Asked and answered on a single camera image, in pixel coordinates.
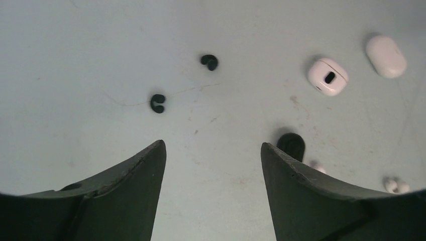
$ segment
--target white charging case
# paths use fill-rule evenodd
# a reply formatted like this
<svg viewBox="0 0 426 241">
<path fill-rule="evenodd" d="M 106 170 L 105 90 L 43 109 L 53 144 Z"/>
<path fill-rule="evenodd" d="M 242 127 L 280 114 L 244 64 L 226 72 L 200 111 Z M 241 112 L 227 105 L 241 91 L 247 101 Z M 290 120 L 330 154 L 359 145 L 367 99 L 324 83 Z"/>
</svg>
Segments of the white charging case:
<svg viewBox="0 0 426 241">
<path fill-rule="evenodd" d="M 407 68 L 407 60 L 396 42 L 388 36 L 379 35 L 370 39 L 366 52 L 377 73 L 383 77 L 400 77 Z"/>
<path fill-rule="evenodd" d="M 308 79 L 323 94 L 334 96 L 346 87 L 349 77 L 335 61 L 321 58 L 313 64 L 308 73 Z"/>
</svg>

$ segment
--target gray surface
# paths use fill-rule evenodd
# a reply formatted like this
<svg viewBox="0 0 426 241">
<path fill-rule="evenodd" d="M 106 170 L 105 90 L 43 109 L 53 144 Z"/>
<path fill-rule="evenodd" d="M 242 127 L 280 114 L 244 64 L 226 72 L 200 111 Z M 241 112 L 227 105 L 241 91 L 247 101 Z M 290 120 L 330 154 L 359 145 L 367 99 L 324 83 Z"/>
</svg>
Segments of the gray surface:
<svg viewBox="0 0 426 241">
<path fill-rule="evenodd" d="M 337 179 L 426 187 L 422 0 L 1 1 L 0 191 L 63 186 L 168 144 L 153 240 L 274 240 L 260 144 L 288 127 Z M 363 43 L 392 36 L 408 59 L 378 76 Z M 215 72 L 198 63 L 214 53 Z M 349 74 L 328 98 L 313 56 Z M 148 104 L 167 96 L 164 114 Z"/>
</svg>

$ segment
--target black rubber piece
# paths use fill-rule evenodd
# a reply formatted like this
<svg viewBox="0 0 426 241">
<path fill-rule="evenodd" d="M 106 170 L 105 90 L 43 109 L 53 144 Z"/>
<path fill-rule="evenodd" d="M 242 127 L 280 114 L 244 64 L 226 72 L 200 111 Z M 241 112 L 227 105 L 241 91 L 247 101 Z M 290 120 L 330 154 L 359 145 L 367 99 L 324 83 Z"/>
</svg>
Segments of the black rubber piece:
<svg viewBox="0 0 426 241">
<path fill-rule="evenodd" d="M 151 109 L 157 114 L 163 113 L 164 106 L 158 105 L 158 104 L 163 104 L 165 101 L 166 101 L 166 97 L 163 96 L 162 94 L 153 95 L 150 101 Z"/>
<path fill-rule="evenodd" d="M 216 56 L 211 55 L 211 54 L 207 54 L 201 57 L 200 62 L 202 65 L 207 65 L 207 68 L 210 71 L 214 71 L 218 65 L 219 65 L 219 61 L 216 58 Z"/>
<path fill-rule="evenodd" d="M 287 133 L 280 137 L 277 143 L 278 149 L 292 158 L 302 162 L 305 154 L 305 141 L 296 133 Z"/>
</svg>

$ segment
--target white earbud case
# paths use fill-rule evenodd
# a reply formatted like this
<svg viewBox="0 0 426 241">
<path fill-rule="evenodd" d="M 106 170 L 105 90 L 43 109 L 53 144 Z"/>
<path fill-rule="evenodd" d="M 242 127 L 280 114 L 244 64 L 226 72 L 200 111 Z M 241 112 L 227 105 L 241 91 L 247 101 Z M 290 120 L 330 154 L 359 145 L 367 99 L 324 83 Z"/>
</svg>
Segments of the white earbud case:
<svg viewBox="0 0 426 241">
<path fill-rule="evenodd" d="M 328 96 L 339 94 L 349 80 L 347 72 L 328 58 L 316 61 L 308 73 L 308 78 L 312 85 Z"/>
</svg>

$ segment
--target white earbud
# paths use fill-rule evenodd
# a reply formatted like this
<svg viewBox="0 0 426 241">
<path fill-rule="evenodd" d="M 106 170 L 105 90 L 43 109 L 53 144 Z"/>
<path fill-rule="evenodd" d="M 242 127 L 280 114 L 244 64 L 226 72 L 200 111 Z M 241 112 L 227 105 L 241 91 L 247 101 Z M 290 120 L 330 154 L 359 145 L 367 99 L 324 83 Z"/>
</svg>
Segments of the white earbud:
<svg viewBox="0 0 426 241">
<path fill-rule="evenodd" d="M 397 178 L 386 178 L 384 181 L 385 189 L 392 194 L 403 194 L 410 191 L 408 183 Z"/>
</svg>

